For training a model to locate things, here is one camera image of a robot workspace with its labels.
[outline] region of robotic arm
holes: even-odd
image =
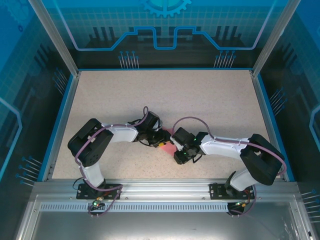
[[[274,156],[284,159],[282,154],[259,134],[250,138],[232,139],[212,136],[208,132],[199,132],[196,136],[180,127],[174,134],[162,129],[162,121],[153,112],[148,111],[142,123],[136,125],[138,120],[125,125],[107,125],[97,119],[90,119],[68,143],[68,148],[75,157],[97,131],[101,131],[80,153],[79,166],[86,180],[94,187],[105,189],[106,183],[101,174],[99,159],[109,143],[141,142],[147,141],[150,147],[160,147],[171,142],[177,147],[174,153],[175,161],[182,165],[194,160],[198,155],[221,155],[243,161],[245,168],[233,172],[224,185],[227,194],[234,198],[238,192],[243,191],[256,183],[272,185],[282,163]]]
[[[231,197],[236,195],[236,191],[243,191],[256,183],[273,184],[282,163],[273,155],[262,151],[261,148],[284,159],[283,155],[259,134],[241,139],[212,137],[208,132],[199,132],[194,136],[180,127],[170,139],[177,146],[174,159],[178,164],[185,164],[191,159],[195,163],[194,158],[197,155],[201,157],[212,154],[243,161],[246,167],[233,172],[224,185],[226,192]]]
[[[103,189],[105,179],[101,173],[99,159],[106,150],[109,143],[117,142],[137,142],[147,140],[150,147],[159,147],[170,141],[170,133],[162,129],[162,121],[160,118],[149,111],[145,120],[133,126],[135,120],[124,126],[109,125],[109,127],[100,132],[88,146],[81,152],[78,159],[81,162],[80,168],[85,178],[94,187]],[[102,124],[97,119],[90,119],[69,141],[68,148],[75,157],[88,139],[108,124]]]

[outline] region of speckled tabletop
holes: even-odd
[[[247,70],[83,71],[52,178],[81,177],[67,144],[89,119],[126,123],[141,118],[145,105],[166,128],[182,117],[195,116],[216,136],[248,138],[257,133],[268,139]],[[177,129],[182,126],[193,134],[206,131],[196,120],[182,121]],[[110,144],[99,163],[106,179],[227,178],[244,167],[239,160],[219,155],[178,165],[162,149],[139,142]]]

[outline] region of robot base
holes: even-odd
[[[105,189],[110,189],[119,186],[119,184],[107,184]],[[117,189],[113,191],[97,191],[92,189],[86,183],[79,184],[78,191],[76,193],[76,199],[79,200],[95,200],[98,197],[102,197],[104,200],[113,200],[117,195]]]
[[[247,200],[248,195],[245,191],[248,191],[250,200],[255,198],[253,187],[249,186],[244,191],[237,191],[234,197],[231,197],[225,188],[225,184],[213,183],[209,184],[209,192],[211,200]]]

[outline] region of glass panel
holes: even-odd
[[[9,240],[37,179],[70,72],[28,1],[1,4],[0,212],[6,224],[0,232]]]
[[[81,69],[251,68],[287,0],[45,0]]]
[[[307,207],[319,205],[312,190],[320,191],[319,9],[319,1],[300,2],[261,71],[295,180],[308,193]],[[311,221],[317,221],[318,209],[310,208]]]

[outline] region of metal enclosure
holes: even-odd
[[[302,0],[295,12],[299,3],[1,2],[9,29],[0,44],[3,239],[318,239],[319,215],[304,204],[317,209],[319,17],[306,11],[316,3]],[[225,179],[113,179],[124,185],[121,199],[91,220],[74,181],[50,179],[79,70],[166,68],[252,70],[270,141],[293,173],[258,184],[255,211],[239,219],[210,200],[208,185]]]

